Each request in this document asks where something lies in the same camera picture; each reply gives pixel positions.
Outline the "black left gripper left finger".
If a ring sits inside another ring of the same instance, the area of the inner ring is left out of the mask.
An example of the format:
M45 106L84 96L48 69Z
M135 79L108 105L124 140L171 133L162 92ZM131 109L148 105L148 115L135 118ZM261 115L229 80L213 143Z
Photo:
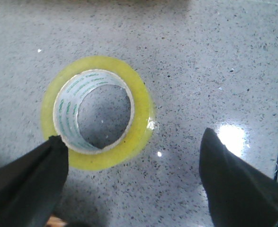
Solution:
M1 167L0 227L45 226L68 170L68 148L60 136Z

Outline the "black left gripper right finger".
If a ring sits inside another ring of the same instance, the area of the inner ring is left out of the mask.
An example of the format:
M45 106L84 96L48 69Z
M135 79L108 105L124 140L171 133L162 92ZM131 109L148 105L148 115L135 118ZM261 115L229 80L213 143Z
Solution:
M278 227L278 183L223 145L206 128L199 174L216 227Z

